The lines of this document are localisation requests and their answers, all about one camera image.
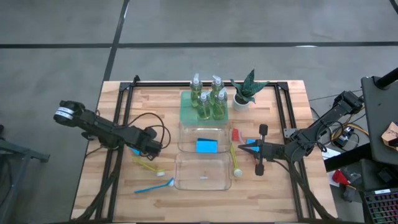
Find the green tray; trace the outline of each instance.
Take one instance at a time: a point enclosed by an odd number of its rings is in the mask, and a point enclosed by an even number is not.
[[[228,110],[225,111],[225,118],[222,120],[213,119],[213,110],[210,119],[200,120],[197,110],[191,105],[191,91],[183,91],[181,93],[180,121],[184,126],[222,126],[228,124]]]

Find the clear glass bottle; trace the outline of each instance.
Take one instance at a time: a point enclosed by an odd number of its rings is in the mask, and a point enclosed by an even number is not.
[[[199,119],[209,119],[211,116],[209,94],[210,93],[208,91],[200,94],[200,99],[197,106]]]
[[[203,84],[199,80],[199,74],[196,73],[195,76],[193,77],[193,80],[191,81],[190,87],[191,87],[191,104],[194,108],[198,106],[198,101],[200,97],[200,92]]]
[[[224,83],[221,81],[221,78],[213,75],[214,81],[211,83],[211,93],[210,93],[210,103],[213,105],[215,102],[215,98],[218,96],[218,93],[224,88]]]
[[[227,94],[224,87],[215,97],[213,104],[213,119],[224,119],[227,110]]]

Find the wooden table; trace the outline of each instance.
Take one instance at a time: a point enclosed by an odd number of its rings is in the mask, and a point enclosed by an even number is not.
[[[120,82],[104,82],[98,109],[101,116],[112,120]],[[298,128],[306,128],[313,122],[304,82],[288,81],[290,97]],[[225,191],[191,191],[163,188],[135,194],[134,191],[163,184],[175,175],[175,156],[178,149],[178,123],[181,91],[179,87],[135,88],[129,120],[139,114],[152,112],[159,115],[171,132],[171,144],[160,156],[148,163],[164,169],[166,175],[156,177],[152,171],[135,164],[132,152],[125,147],[120,174],[114,222],[275,222],[296,221],[290,176],[276,163],[265,163],[266,171],[259,177],[254,174],[253,158],[236,147],[236,155],[243,176],[232,176],[232,186]],[[273,88],[265,87],[251,103],[247,112],[232,109],[231,100],[235,89],[228,88],[228,113],[232,128],[239,128],[243,138],[258,138],[259,125],[268,125],[267,141],[283,144],[280,119]],[[289,116],[284,108],[287,125]],[[153,116],[143,116],[134,125],[140,128],[158,124]],[[88,152],[96,149],[98,142],[91,142]],[[106,150],[98,151],[86,158],[81,174],[72,218],[78,217],[98,193],[103,175]],[[326,176],[322,155],[314,149],[305,158],[311,190],[321,204],[336,217],[336,209]],[[301,192],[302,207],[306,212],[305,199]]]

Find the white pot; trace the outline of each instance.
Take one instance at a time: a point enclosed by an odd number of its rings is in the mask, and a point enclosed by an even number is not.
[[[232,102],[232,107],[236,111],[247,111],[249,109],[249,103],[250,102],[242,105],[242,104],[236,102],[235,96],[236,96],[236,93],[234,94],[234,97],[233,97],[234,101]]]

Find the gray floor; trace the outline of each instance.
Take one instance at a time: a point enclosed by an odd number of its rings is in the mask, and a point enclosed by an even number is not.
[[[0,44],[111,43],[122,3],[1,1]],[[397,21],[388,0],[131,0],[120,42],[397,41]],[[108,56],[109,49],[0,49],[5,137],[51,154],[48,164],[29,167],[18,222],[68,220],[87,143],[52,115],[60,100],[95,109]],[[314,99],[358,90],[361,77],[389,72],[397,58],[398,47],[119,49],[111,80],[187,80],[196,72],[241,79],[255,68],[257,79],[305,80]],[[332,101],[311,106],[322,114]],[[362,220],[359,203],[333,195],[340,218]]]

